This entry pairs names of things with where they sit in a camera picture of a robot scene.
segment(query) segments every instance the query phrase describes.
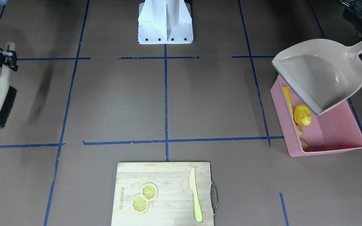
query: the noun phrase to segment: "cutting board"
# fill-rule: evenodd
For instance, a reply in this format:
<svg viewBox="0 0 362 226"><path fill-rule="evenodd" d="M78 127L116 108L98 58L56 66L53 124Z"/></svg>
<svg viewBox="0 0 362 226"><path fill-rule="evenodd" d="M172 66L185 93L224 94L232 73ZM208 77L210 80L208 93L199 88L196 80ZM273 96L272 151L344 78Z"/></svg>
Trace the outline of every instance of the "cutting board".
<svg viewBox="0 0 362 226"><path fill-rule="evenodd" d="M189 173L195 177L203 220L194 215ZM157 197L144 213L135 211L133 199L146 183L157 186ZM112 226L214 226L211 205L210 163L119 163L115 182Z"/></svg>

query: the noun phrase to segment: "yellow knife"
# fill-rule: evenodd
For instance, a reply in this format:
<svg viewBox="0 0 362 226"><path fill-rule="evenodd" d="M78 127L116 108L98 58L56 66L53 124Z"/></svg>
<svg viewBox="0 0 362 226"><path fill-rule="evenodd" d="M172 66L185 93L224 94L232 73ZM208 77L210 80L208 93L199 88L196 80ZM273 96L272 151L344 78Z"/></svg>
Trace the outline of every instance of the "yellow knife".
<svg viewBox="0 0 362 226"><path fill-rule="evenodd" d="M198 191L196 189L194 167L191 168L191 172L189 173L189 188L192 190L192 193L194 193L195 220L197 222L201 222L203 217L202 217L201 205L199 204Z"/></svg>

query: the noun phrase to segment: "pink plastic box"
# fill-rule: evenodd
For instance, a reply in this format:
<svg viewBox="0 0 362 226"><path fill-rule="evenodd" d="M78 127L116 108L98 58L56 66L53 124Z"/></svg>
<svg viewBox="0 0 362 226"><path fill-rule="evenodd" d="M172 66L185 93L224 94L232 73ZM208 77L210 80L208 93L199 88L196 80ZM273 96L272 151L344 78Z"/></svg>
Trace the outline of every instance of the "pink plastic box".
<svg viewBox="0 0 362 226"><path fill-rule="evenodd" d="M311 112L311 124L307 127L301 127L304 131L302 139L309 144L309 150L305 152L301 146L283 86L289 88L293 109L303 102L279 75L270 92L291 157L342 153L362 148L361 131L347 101L345 101L320 116Z"/></svg>

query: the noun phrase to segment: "white metal bracket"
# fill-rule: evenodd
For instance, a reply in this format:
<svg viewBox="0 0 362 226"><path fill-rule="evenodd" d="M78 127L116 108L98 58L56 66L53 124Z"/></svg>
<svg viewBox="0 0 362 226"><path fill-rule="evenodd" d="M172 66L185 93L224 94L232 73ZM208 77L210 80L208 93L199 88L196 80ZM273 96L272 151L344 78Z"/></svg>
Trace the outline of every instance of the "white metal bracket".
<svg viewBox="0 0 362 226"><path fill-rule="evenodd" d="M191 6L184 0L145 0L139 5L138 43L189 44L194 40Z"/></svg>

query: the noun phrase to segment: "brush head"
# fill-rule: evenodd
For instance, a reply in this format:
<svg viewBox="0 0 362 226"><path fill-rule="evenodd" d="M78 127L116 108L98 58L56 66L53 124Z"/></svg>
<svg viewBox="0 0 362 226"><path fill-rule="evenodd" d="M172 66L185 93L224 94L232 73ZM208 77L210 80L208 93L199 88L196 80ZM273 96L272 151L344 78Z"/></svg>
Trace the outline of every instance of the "brush head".
<svg viewBox="0 0 362 226"><path fill-rule="evenodd" d="M17 90L12 86L9 86L8 93L0 111L0 129L5 127L6 120L8 120L10 110L12 110L13 103L15 101Z"/></svg>

